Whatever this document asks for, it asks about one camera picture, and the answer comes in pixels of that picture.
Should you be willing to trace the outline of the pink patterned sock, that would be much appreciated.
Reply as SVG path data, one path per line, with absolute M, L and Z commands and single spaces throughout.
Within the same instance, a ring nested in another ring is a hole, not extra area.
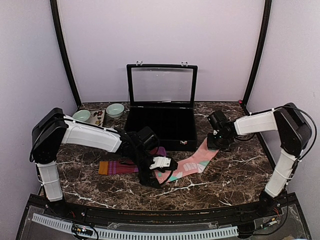
M 177 169 L 174 170 L 172 174 L 169 170 L 166 170 L 165 172 L 155 170 L 155 177 L 157 178 L 158 182 L 162 184 L 176 181 L 188 175 L 200 174 L 205 170 L 207 165 L 217 153 L 218 150 L 208 149 L 206 137 L 192 156 L 177 162 Z

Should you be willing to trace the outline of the maroon striped sock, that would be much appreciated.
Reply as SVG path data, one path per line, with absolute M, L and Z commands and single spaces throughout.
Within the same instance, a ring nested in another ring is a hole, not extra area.
M 125 158 L 124 162 L 121 160 L 110 160 L 99 162 L 99 175 L 121 175 L 121 174 L 133 174 L 138 173 L 138 167 L 130 160 Z

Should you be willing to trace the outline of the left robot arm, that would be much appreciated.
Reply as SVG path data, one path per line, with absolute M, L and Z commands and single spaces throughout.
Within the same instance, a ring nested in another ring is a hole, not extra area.
M 56 163 L 61 144 L 101 149 L 129 158 L 138 168 L 140 184 L 153 188 L 162 186 L 153 177 L 154 170 L 173 172 L 178 167 L 173 159 L 151 153 L 159 147 L 160 140 L 149 127 L 138 132 L 101 127 L 65 115 L 61 108 L 53 108 L 32 130 L 29 160 L 36 164 L 50 208 L 60 218 L 67 218 L 71 213 L 70 206 L 63 201 Z

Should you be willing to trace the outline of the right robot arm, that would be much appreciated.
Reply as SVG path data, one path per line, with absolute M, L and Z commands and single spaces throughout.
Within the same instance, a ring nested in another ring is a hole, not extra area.
M 293 178 L 305 150 L 317 130 L 311 128 L 308 114 L 292 102 L 265 111 L 251 113 L 230 121 L 221 110 L 208 116 L 214 132 L 207 135 L 209 150 L 229 151 L 236 138 L 260 132 L 277 131 L 280 138 L 280 155 L 270 180 L 259 195 L 255 213 L 266 217 L 275 208 L 277 197 Z

